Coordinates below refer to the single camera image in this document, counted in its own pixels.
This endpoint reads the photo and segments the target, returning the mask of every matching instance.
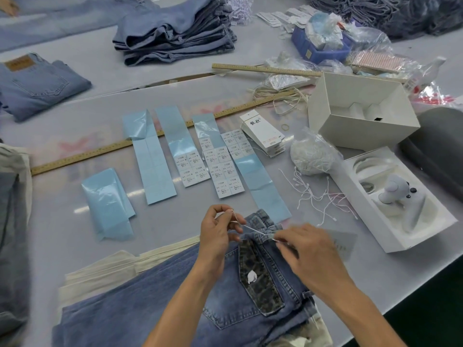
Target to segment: jeans back pocket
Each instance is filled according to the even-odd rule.
[[[12,82],[33,97],[58,96],[69,84],[51,65],[15,72]]]
[[[253,241],[245,239],[225,256],[222,276],[211,290],[203,314],[219,329],[284,307],[280,293]]]

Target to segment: white game controller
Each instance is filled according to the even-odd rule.
[[[424,192],[410,187],[410,184],[397,174],[389,175],[384,192],[378,195],[377,200],[373,199],[386,216],[403,214],[402,228],[406,232],[414,230],[425,200]]]

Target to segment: hand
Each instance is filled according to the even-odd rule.
[[[4,11],[9,16],[16,16],[19,10],[18,5],[13,0],[0,0],[0,11]]]
[[[274,238],[298,251],[299,258],[287,245],[276,243],[294,274],[329,306],[342,299],[348,289],[356,289],[333,241],[323,229],[307,223],[278,231]]]
[[[243,233],[240,224],[246,224],[240,214],[233,214],[233,209],[226,204],[214,204],[207,210],[201,223],[200,249],[195,265],[206,270],[217,280],[224,271],[225,252],[230,241],[240,242],[239,235],[229,232],[234,230]]]

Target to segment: light blue strip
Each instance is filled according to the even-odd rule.
[[[215,122],[215,117],[212,113],[193,116],[193,122],[198,139],[205,137],[210,138],[214,148],[225,146],[225,142],[222,139],[222,136],[220,136],[217,123]]]
[[[259,208],[265,210],[274,222],[291,217],[291,212],[255,153],[235,160],[235,164]]]
[[[193,139],[177,106],[157,107],[154,110],[164,130],[173,157],[196,150]]]
[[[132,139],[148,204],[177,194],[167,162],[157,137],[151,114],[132,113],[123,117],[124,133]]]
[[[129,218],[135,215],[129,198],[113,168],[82,182],[99,240],[128,240],[133,237]]]

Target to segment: brown leather patch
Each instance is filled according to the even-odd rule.
[[[35,62],[27,54],[24,56],[15,58],[14,60],[5,62],[5,66],[7,66],[7,68],[12,72],[16,72],[16,71],[20,71],[21,69],[29,68],[33,66],[34,64]]]

